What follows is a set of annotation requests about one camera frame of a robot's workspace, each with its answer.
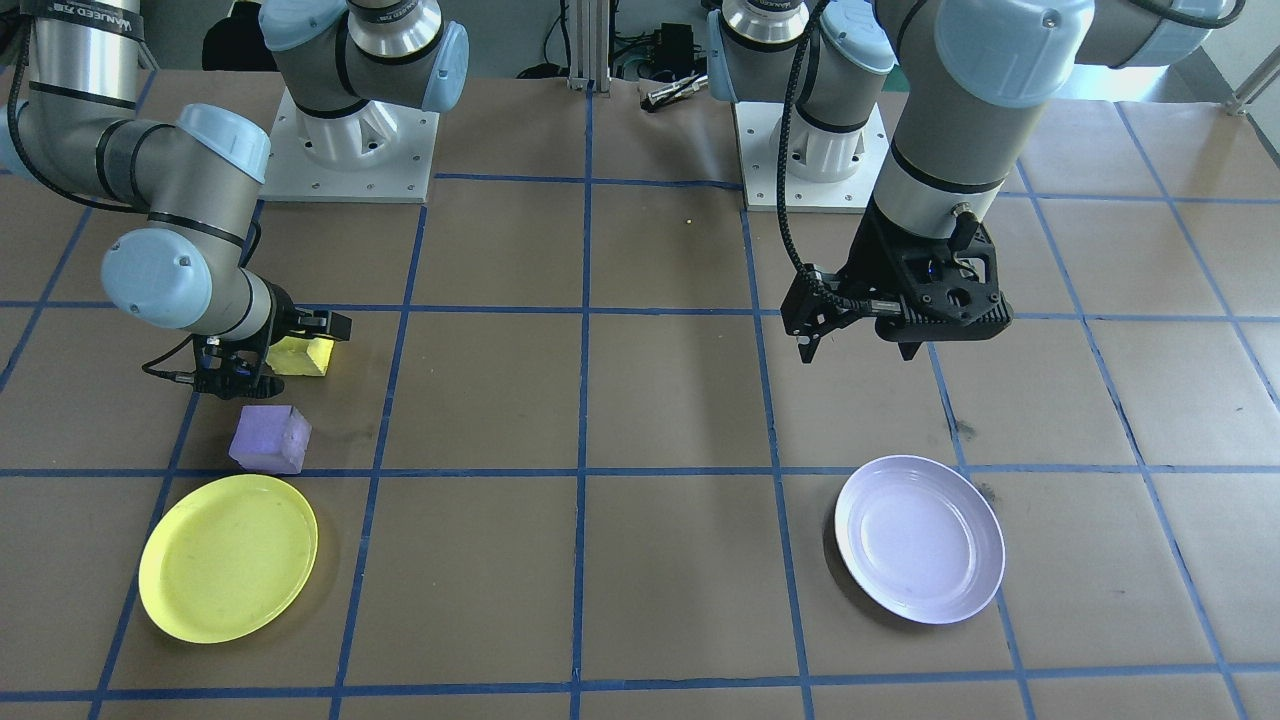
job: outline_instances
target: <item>small yellow object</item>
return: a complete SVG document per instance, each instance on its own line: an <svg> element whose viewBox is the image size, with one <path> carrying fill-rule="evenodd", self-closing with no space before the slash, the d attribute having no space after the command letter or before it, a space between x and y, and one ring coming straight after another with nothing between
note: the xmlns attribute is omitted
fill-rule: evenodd
<svg viewBox="0 0 1280 720"><path fill-rule="evenodd" d="M330 355L333 355L332 340L285 337L266 352L266 364L276 375L323 378L329 372Z"/></svg>
<svg viewBox="0 0 1280 720"><path fill-rule="evenodd" d="M297 489L268 475L232 475L173 506L142 551L138 594L151 620L192 643L266 625L306 584L316 516Z"/></svg>

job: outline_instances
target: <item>blue tape line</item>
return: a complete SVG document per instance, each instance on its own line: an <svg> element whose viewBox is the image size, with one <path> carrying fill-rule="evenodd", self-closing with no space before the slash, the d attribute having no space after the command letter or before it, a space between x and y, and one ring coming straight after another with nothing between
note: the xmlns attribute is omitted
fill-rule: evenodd
<svg viewBox="0 0 1280 720"><path fill-rule="evenodd" d="M856 466L841 465L783 465L783 475L849 475ZM1088 465L1088 464L1007 464L965 465L969 473L1059 473L1059 474L1138 474L1139 465ZM1280 475L1280 465L1147 465L1153 475ZM719 468L585 468L588 477L648 478L648 477L748 477L769 475L771 466L719 466ZM383 468L383 478L573 478L577 468ZM174 478L220 478L228 469L179 468ZM367 478L369 468L308 468L291 478ZM0 478L163 478L168 470L143 468L0 468Z"/></svg>
<svg viewBox="0 0 1280 720"><path fill-rule="evenodd" d="M460 179L460 181L479 181L479 182L538 182L538 183L559 183L559 184L586 184L588 182L591 182L593 184L627 184L627 186L640 186L640 187L671 187L671 188L710 187L717 190L732 190L732 191L742 190L741 183L712 181L712 179L652 181L652 179L637 179L637 178L590 178L589 181L585 176L575 178L567 176L503 176L503 174L483 174L483 173L435 173L434 177L435 179Z"/></svg>
<svg viewBox="0 0 1280 720"><path fill-rule="evenodd" d="M1151 164L1151 159L1147 156L1142 145L1138 142L1137 135L1133 133L1133 128L1129 126L1129 120L1124 114L1124 110L1116 105L1116 110L1120 113L1121 120L1124 120L1125 127L1129 129L1130 137L1138 146L1138 151L1147 164L1147 169L1151 172L1152 177L1156 178L1156 183L1164 192L1164 183L1161 182L1158 174L1156 173L1155 165ZM1244 711L1244 703L1240 701L1240 693L1235 687L1235 680L1231 678L1231 673L1226 666L1226 660L1222 656L1222 648L1219 646L1217 635L1213 633L1213 628L1210 625L1208 615L1204 611L1204 603L1201 601L1199 592L1196 589L1196 583L1192 580L1190 573L1187 570L1187 562L1183 560L1181 551L1178 547L1178 541L1174 537L1172 528L1169 524L1169 518L1165 515L1165 509L1160 502L1160 495L1156 492L1156 484L1152 480L1151 470L1147 466L1147 461L1142 455L1142 448L1138 446L1137 436L1133 432L1133 424L1129 421L1129 415L1125 413L1124 404L1120 401L1120 392L1116 389L1111 372L1107 368L1106 359L1102 356L1102 350L1098 346L1097 338L1093 336L1093 328L1089 327L1088 318L1084 316L1080 305L1080 297L1075 291L1075 284L1071 282L1070 273L1066 269L1066 264L1062 260L1062 254L1057 247L1057 240L1053 232L1048 227L1048 220L1044 218L1044 211L1041 208L1041 201L1034 196L1036 191L1028 181L1025 172L1021 167L1021 161L1018 164L1018 169L1023 173L1023 182L1027 188L1032 192L1032 209L1036 211L1036 217L1041 223L1041 228L1044 231L1044 237L1050 243L1050 250L1053 254L1053 259L1057 263L1059 272L1062 274L1062 282L1066 284L1068 295L1071 297L1071 305L1075 307L1076 313L1080 313L1080 327L1084 331L1084 337L1089 343L1089 351L1093 354L1093 361L1097 364L1098 374L1102 377L1102 383L1107 388L1107 395L1111 396L1111 402L1115 406L1116 415L1120 418L1120 424L1124 428L1125 439L1129 442L1129 448L1133 452L1134 460L1138 462L1138 469L1142 475L1142 482L1147 487L1147 495L1151 498L1152 506L1156 511L1156 518L1160 521L1161 530L1165 534L1165 541L1169 544L1169 550L1174 556L1175 565L1178 566L1178 573L1183 578L1183 585L1187 588L1187 594L1192 601L1192 606L1196 610L1196 616L1199 619L1201 629L1204 633L1204 638L1208 642L1210 650L1213 653L1213 660L1216 662L1219 673L1222 675L1222 680L1226 683L1229 694L1231 696L1231 703L1235 706L1235 712L1239 720L1248 720L1248 714Z"/></svg>
<svg viewBox="0 0 1280 720"><path fill-rule="evenodd" d="M800 593L796 589L795 562L791 557L791 525L787 521L787 498L782 484L782 455L778 450L778 430L773 415L773 391L769 386L769 361L764 351L764 323L760 319L760 292L755 281L755 254L751 249L751 224L746 210L739 210L742 223L742 247L746 252L746 281L751 295L753 324L755 327L755 355L760 365L760 392L764 401L764 427L769 438L769 474L773 475L773 502L778 512L778 539L782 548L782 571L787 579L787 603L791 607L791 634L796 646L796 670L800 673L800 694L805 720L814 719L813 689L809 687L809 650L804 639L804 621L800 618Z"/></svg>
<svg viewBox="0 0 1280 720"><path fill-rule="evenodd" d="M541 183L568 183L582 184L585 178L570 178L556 176L489 176L479 173L435 173L435 179L466 179L483 182L541 182Z"/></svg>
<svg viewBox="0 0 1280 720"><path fill-rule="evenodd" d="M1069 678L1137 678L1152 675L1210 675L1217 674L1217 665L1123 665L1117 667L1050 667L1028 670L1036 680L1065 680Z"/></svg>
<svg viewBox="0 0 1280 720"><path fill-rule="evenodd" d="M1280 200L1272 197L1170 197L1170 200L1202 205L1280 205Z"/></svg>
<svg viewBox="0 0 1280 720"><path fill-rule="evenodd" d="M570 720L582 715L582 606L586 593L586 439L591 355L591 170L595 155L595 85L586 85L586 145L582 160L582 332L579 341L577 486L573 515L573 623L570 667Z"/></svg>
<svg viewBox="0 0 1280 720"><path fill-rule="evenodd" d="M72 309L72 310L111 310L115 305L111 305L106 300L50 300L45 304L45 307L59 307L59 309Z"/></svg>
<svg viewBox="0 0 1280 720"><path fill-rule="evenodd" d="M815 675L814 685L918 685L929 683L989 683L1015 679L1012 670L963 670L952 673L886 673L873 675Z"/></svg>
<svg viewBox="0 0 1280 720"><path fill-rule="evenodd" d="M1280 662L1236 662L1231 673L1280 673Z"/></svg>
<svg viewBox="0 0 1280 720"><path fill-rule="evenodd" d="M1240 674L1280 674L1277 662L1247 662L1233 665ZM1115 665L1093 667L1041 667L1027 670L1032 680L1062 680L1074 678L1151 678L1210 675L1219 671L1213 664L1193 665ZM882 673L861 675L812 675L813 687L904 685L942 683L987 683L1014 680L1012 670L961 670L940 673ZM581 692L644 692L732 688L792 688L800 687L796 675L764 678L689 678L667 679L602 679L582 680ZM105 702L165 701L165 700L255 700L255 698L342 698L342 697L438 697L485 694L562 694L571 692L572 683L440 683L408 685L332 685L320 687L242 687L242 688L142 688L97 691L0 691L0 703L15 702L88 702L101 697Z"/></svg>
<svg viewBox="0 0 1280 720"><path fill-rule="evenodd" d="M628 179L628 178L598 178L596 184L626 184L626 186L640 186L640 187L709 187L716 190L732 190L735 192L742 191L742 184L736 182L724 181L645 181L645 179Z"/></svg>
<svg viewBox="0 0 1280 720"><path fill-rule="evenodd" d="M360 530L360 550L356 553L356 571L351 583L351 600L347 603L347 621L342 632L342 646L338 652L338 669L334 673L334 687L347 683L347 670L351 665L351 647L356 638L356 619L360 615L360 597L365 585L365 566L369 562L369 544L374 529L374 514L378 507L378 489L381 480L383 460L387 452L387 436L390 430L392 411L396 406L396 386L399 382L401 359L404 356L404 338L408 334L408 305L413 299L417 281L417 266L422 259L422 237L426 234L426 208L419 209L417 229L413 236L413 252L410 256L408 272L404 278L404 302L401 310L399 327L396 331L396 348L392 351L392 366L387 374L387 395L383 400L383 418L378 425L378 442L374 445L374 466L369 478L369 496L365 500L365 519ZM329 705L330 720L338 720L342 714L342 696L334 696Z"/></svg>
<svg viewBox="0 0 1280 720"><path fill-rule="evenodd" d="M151 519L147 520L147 532L143 537L143 547L146 539L151 537L151 533L160 524L160 519L164 518L164 509L169 501L169 495L173 491L173 478L174 470L178 469L178 460L182 457L182 450L187 445L187 434L191 432L191 423L196 418L196 407L200 406L200 395L191 393L187 398L187 410L182 416L182 424L178 427L178 437L173 442L173 450L169 452L169 468L165 470L164 480L160 483L160 492L156 495L155 505L151 507ZM142 556L142 548L138 548L138 557ZM133 579L129 582L129 591L124 596L124 606L120 609L120 616L115 624L115 634L111 635L111 644L106 651L106 661L102 664L102 673L99 675L97 691L93 697L92 705L88 710L88 720L97 720L99 715L102 712L102 700L108 694L108 689L111 685L111 676L115 674L115 664L120 657L120 648L124 647L124 635L129 629L129 619L133 618L133 609L138 602L138 575L137 570L133 573Z"/></svg>
<svg viewBox="0 0 1280 720"><path fill-rule="evenodd" d="M1021 197L1041 200L1087 200L1093 202L1164 202L1158 195L1088 195L1073 192L1001 192L1002 197ZM1170 197L1174 202L1197 202L1201 205L1280 205L1280 200L1270 197Z"/></svg>
<svg viewBox="0 0 1280 720"><path fill-rule="evenodd" d="M947 378L942 372L942 359L934 343L927 343L929 348L929 364L933 366L933 379L938 384L938 398L942 402L942 413L947 418L947 432L951 434L951 447L956 454L959 473L965 480L973 482L970 468L965 460L964 441L960 437L960 424L956 420L955 409L951 405L951 391L947 389ZM1005 591L996 591L996 610L1000 614L1000 626L1005 633L1005 643L1009 646L1009 661L1014 667L1012 676L1018 682L1018 693L1023 698L1023 712L1027 720L1036 720L1036 703L1032 702L1030 685L1027 683L1027 669L1023 666L1023 653L1018 650L1018 635L1014 633L1014 620L1009 615L1009 605L1005 602Z"/></svg>
<svg viewBox="0 0 1280 720"><path fill-rule="evenodd" d="M1087 464L1068 464L1068 462L1046 462L1046 464L1014 464L1014 465L966 465L966 470L970 473L1100 473L1100 474L1117 474L1117 473L1133 473L1138 474L1142 468L1138 465L1087 465Z"/></svg>
<svg viewBox="0 0 1280 720"><path fill-rule="evenodd" d="M54 293L54 286L58 284L58 278L61 277L63 270L67 268L67 261L70 259L72 252L76 251L76 245L79 242L81 234L84 232L84 225L88 224L88 218L92 213L93 210L88 208L81 213L81 219L76 223L76 229L72 231L72 237L67 241L67 247L63 249L61 256L58 258L58 264L54 265L54 272L49 275L49 282L45 283L45 290L41 291L40 300L36 301L31 318L27 319L27 327L23 328L22 336L18 338L18 345L14 346L13 352L9 355L9 361L5 363L4 370L0 370L0 393L8 387L9 378L13 377L14 370L18 368L18 360L22 359L23 351L27 350L27 343L36 331L36 323L40 322L40 316L49 304L49 296Z"/></svg>
<svg viewBox="0 0 1280 720"><path fill-rule="evenodd" d="M79 306L105 305L113 307L110 302L81 304ZM316 310L335 310L339 313L461 313L461 314L494 314L494 315L579 315L584 311L581 306L554 306L554 305L378 305L378 304L352 304L352 302L302 302L307 307ZM751 315L750 307L588 307L591 315Z"/></svg>

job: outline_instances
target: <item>yellow sponge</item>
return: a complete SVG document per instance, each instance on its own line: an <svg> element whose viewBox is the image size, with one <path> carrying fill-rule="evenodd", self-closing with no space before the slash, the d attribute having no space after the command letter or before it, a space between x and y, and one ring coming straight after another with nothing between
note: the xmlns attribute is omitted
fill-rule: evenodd
<svg viewBox="0 0 1280 720"><path fill-rule="evenodd" d="M324 377L329 372L332 354L332 340L285 337L268 351L266 364L276 375Z"/></svg>

